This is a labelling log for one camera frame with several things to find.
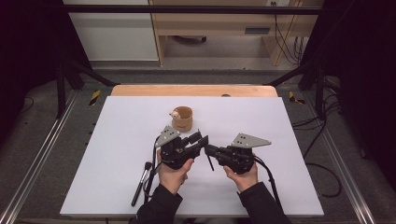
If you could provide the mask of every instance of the forearm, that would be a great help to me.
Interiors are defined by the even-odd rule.
[[[252,224],[291,224],[267,187],[260,182],[239,194]]]
[[[136,214],[137,224],[171,224],[183,199],[173,195],[161,184],[154,190],[151,200],[143,204]]]

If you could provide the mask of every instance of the person's left hand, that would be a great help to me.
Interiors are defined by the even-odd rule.
[[[157,160],[161,162],[161,150],[157,150]],[[184,165],[178,169],[174,170],[164,163],[161,163],[159,169],[160,183],[168,189],[174,195],[177,194],[180,186],[184,183],[187,177],[187,172],[190,170],[194,159],[188,159]]]

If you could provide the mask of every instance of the person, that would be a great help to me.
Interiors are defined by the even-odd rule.
[[[132,219],[130,224],[173,224],[177,209],[183,200],[177,192],[188,179],[187,172],[193,163],[194,160],[189,159],[178,170],[161,163],[158,172],[159,186],[154,190],[151,200],[138,209],[136,218]],[[256,163],[249,172],[242,175],[235,174],[228,166],[223,168],[226,175],[236,184],[239,190],[238,196],[247,209],[252,224],[291,223],[265,185],[259,182]]]

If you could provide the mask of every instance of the brown container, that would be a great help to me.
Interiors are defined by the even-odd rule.
[[[172,127],[182,133],[188,132],[192,128],[192,109],[187,106],[178,106],[174,109],[180,118],[172,119]]]

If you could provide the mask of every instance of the hand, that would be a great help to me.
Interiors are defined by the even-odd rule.
[[[259,183],[258,171],[256,162],[253,163],[253,166],[250,168],[249,172],[238,175],[233,172],[233,170],[228,166],[223,166],[225,173],[227,176],[235,182],[236,187],[239,189],[239,192],[244,191],[252,187],[253,185]]]
[[[160,149],[157,150],[157,160],[158,162],[161,161]],[[187,172],[190,170],[193,162],[194,159],[188,159],[184,163],[184,165],[178,170],[174,170],[166,164],[161,163],[158,172],[160,177],[160,183],[171,193],[176,195],[178,190],[180,189],[180,186],[184,183],[186,179],[188,179]]]

